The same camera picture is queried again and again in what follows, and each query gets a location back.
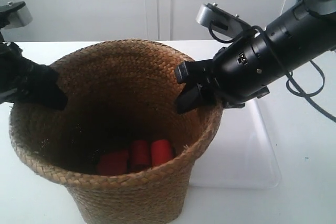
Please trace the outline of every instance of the wicker basket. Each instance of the wicker basket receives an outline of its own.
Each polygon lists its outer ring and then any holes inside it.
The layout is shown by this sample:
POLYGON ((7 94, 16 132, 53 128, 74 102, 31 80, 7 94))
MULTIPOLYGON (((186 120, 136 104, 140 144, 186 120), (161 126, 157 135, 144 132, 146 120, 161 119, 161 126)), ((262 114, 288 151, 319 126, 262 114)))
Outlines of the wicker basket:
POLYGON ((10 116, 15 152, 36 174, 64 185, 87 223, 174 220, 182 211, 194 162, 215 136, 222 115, 220 105, 175 113, 182 85, 174 68, 183 60, 192 59, 136 39, 103 42, 61 58, 52 66, 60 73, 58 85, 68 105, 59 112, 15 104, 10 116), (100 152, 140 138, 171 140, 177 157, 139 173, 95 174, 100 152))

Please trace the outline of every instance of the white table surface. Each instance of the white table surface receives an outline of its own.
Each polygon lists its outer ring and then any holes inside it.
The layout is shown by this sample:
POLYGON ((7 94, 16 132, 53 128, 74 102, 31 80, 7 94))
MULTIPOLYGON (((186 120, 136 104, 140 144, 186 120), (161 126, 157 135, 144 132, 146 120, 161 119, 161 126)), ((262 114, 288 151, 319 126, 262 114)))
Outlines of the white table surface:
MULTIPOLYGON (((211 58, 221 47, 215 41, 166 41, 195 59, 211 58)), ((24 56, 49 64, 92 42, 19 43, 24 56)), ((336 114, 336 54, 316 59, 327 77, 315 98, 336 114)), ((320 77, 306 65, 295 78, 307 92, 319 87, 320 77)), ((336 125, 302 98, 290 94, 285 78, 269 86, 259 100, 266 128, 282 175, 269 190, 189 187, 177 223, 315 224, 336 223, 336 125)), ((83 224, 67 191, 29 170, 16 157, 8 137, 8 104, 0 106, 0 223, 83 224)))

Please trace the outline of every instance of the basket rim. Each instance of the basket rim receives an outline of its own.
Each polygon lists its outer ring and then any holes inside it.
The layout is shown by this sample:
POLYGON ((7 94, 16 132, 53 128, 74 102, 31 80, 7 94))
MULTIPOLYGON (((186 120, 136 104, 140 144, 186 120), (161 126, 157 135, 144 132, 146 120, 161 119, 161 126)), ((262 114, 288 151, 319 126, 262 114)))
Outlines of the basket rim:
MULTIPOLYGON (((94 44, 88 47, 96 46, 104 43, 145 43, 147 46, 159 46, 165 50, 173 51, 181 57, 181 60, 191 60, 194 61, 189 56, 184 53, 167 46, 163 43, 157 41, 149 41, 142 39, 126 39, 126 40, 116 40, 116 41, 105 41, 98 44, 94 44)), ((11 121, 13 115, 12 112, 15 110, 16 105, 14 104, 9 119, 11 121)), ((222 117, 223 107, 220 103, 217 106, 212 108, 213 112, 207 118, 207 126, 200 138, 191 146, 188 146, 179 156, 174 159, 164 163, 160 166, 151 167, 147 170, 140 171, 138 173, 128 173, 118 176, 101 176, 101 175, 91 175, 79 172, 72 172, 61 167, 52 165, 51 163, 45 161, 40 156, 35 153, 32 153, 25 149, 23 146, 16 142, 16 132, 14 131, 13 125, 10 123, 9 126, 9 135, 11 139, 11 144, 15 150, 19 159, 27 165, 31 170, 33 170, 37 175, 44 177, 45 179, 54 182, 56 184, 65 185, 67 187, 79 187, 82 189, 118 189, 118 188, 127 188, 141 186, 147 183, 156 182, 162 180, 164 177, 169 176, 174 173, 176 166, 184 167, 190 163, 194 162, 204 153, 210 142, 213 140, 215 134, 213 134, 214 129, 213 125, 220 124, 222 117)))

